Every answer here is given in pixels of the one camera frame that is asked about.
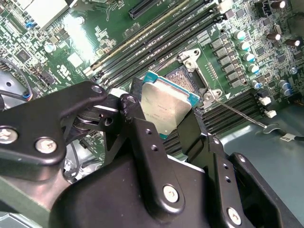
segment motherboard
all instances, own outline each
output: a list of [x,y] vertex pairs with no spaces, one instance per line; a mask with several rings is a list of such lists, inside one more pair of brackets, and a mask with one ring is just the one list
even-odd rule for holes
[[[197,114],[220,136],[248,123],[216,101],[254,119],[302,104],[298,2],[0,0],[0,53],[25,72],[34,98],[85,80],[128,91],[153,71],[200,96]],[[100,133],[80,144],[103,161]]]

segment electrolytic capacitor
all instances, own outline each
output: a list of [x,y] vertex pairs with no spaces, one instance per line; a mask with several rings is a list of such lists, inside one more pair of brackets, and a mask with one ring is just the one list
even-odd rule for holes
[[293,91],[291,89],[281,89],[281,94],[284,96],[291,96],[293,94]]
[[248,51],[250,49],[250,44],[247,41],[242,41],[238,44],[238,49]]
[[298,39],[288,39],[285,42],[288,46],[298,47],[301,44],[301,41]]
[[247,52],[244,56],[243,59],[249,63],[252,63],[256,60],[255,56],[251,54],[250,52]]
[[285,80],[281,80],[279,82],[279,87],[283,90],[287,90],[287,89],[290,89],[290,84],[288,82],[286,82]]
[[52,43],[46,43],[44,45],[44,50],[47,52],[47,53],[52,53],[54,51],[56,51],[57,47],[55,44],[52,44]]
[[278,41],[281,39],[281,35],[278,33],[270,33],[267,35],[267,39]]
[[261,83],[258,83],[256,80],[252,81],[251,86],[256,90],[258,90],[262,87]]
[[271,3],[271,8],[273,9],[283,9],[286,6],[286,2],[285,1],[275,1],[273,3]]
[[244,31],[238,30],[234,33],[234,38],[238,40],[244,40],[246,38],[246,33]]
[[248,71],[251,72],[251,73],[256,74],[256,73],[259,72],[259,70],[260,70],[260,68],[259,68],[258,65],[256,65],[256,64],[250,64],[250,65],[248,66]]

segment black mounting arm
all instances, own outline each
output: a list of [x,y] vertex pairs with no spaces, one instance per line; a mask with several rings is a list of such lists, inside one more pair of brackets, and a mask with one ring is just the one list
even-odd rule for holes
[[[224,153],[194,111],[178,132],[188,163],[201,169],[168,159],[145,120],[141,85],[134,79],[130,94],[117,97],[83,82],[0,113],[0,175],[49,179],[67,144],[103,131],[104,167],[58,198],[51,227],[302,227],[244,156]],[[258,218],[253,204],[262,208]]]

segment black cable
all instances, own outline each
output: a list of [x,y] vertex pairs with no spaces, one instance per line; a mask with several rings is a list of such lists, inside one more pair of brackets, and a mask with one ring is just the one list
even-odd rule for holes
[[26,84],[26,86],[28,88],[29,95],[33,95],[33,91],[32,91],[32,89],[31,89],[31,87],[29,85],[29,81],[28,81],[27,77],[25,76],[25,74],[22,72],[22,70],[20,70],[19,67],[17,67],[14,63],[12,63],[11,61],[9,61],[9,60],[7,60],[5,58],[1,58],[0,57],[0,62],[3,62],[3,63],[11,65],[23,77],[23,79],[25,80],[25,84]]
[[89,165],[95,164],[95,163],[99,163],[100,160],[98,158],[93,158],[91,160],[85,161],[84,163],[82,163],[81,168],[86,168]]
[[80,163],[79,163],[79,158],[78,158],[78,155],[77,155],[77,151],[76,151],[76,148],[74,146],[74,144],[71,142],[71,147],[72,147],[72,151],[74,153],[74,156],[75,156],[75,160],[76,160],[76,168],[75,169],[72,169],[68,172],[65,172],[63,173],[63,176],[65,177],[66,180],[70,181],[72,179],[74,179],[78,174],[79,174],[79,171],[80,171]]
[[15,99],[18,99],[21,101],[27,101],[22,95],[11,93],[9,91],[0,90],[0,94],[3,96],[9,96],[9,97],[15,98]]

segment silver screw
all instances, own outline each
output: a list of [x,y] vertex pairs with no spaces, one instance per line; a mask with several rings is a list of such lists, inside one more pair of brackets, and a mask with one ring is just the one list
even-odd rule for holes
[[57,144],[49,138],[39,139],[35,144],[36,149],[41,153],[52,153],[57,149]]
[[289,70],[289,73],[292,74],[292,75],[295,75],[296,73],[298,73],[298,69],[293,67]]
[[96,92],[96,93],[99,93],[99,94],[101,94],[103,91],[101,90],[101,88],[99,87],[99,86],[97,86],[97,85],[93,85],[92,86],[92,90],[94,91],[94,92]]
[[0,129],[0,143],[10,144],[18,139],[18,134],[16,131],[10,128]]
[[179,199],[179,194],[177,193],[175,188],[170,185],[166,185],[165,187],[163,187],[163,194],[165,195],[167,201],[171,203],[175,203]]
[[128,99],[129,101],[131,101],[132,103],[135,103],[135,102],[136,102],[135,99],[134,99],[132,96],[128,96],[127,99]]
[[241,162],[246,162],[245,158],[242,155],[239,155],[238,158],[241,160]]
[[234,210],[233,208],[228,208],[227,213],[229,215],[229,218],[233,221],[234,224],[238,226],[241,225],[242,220],[236,210]]

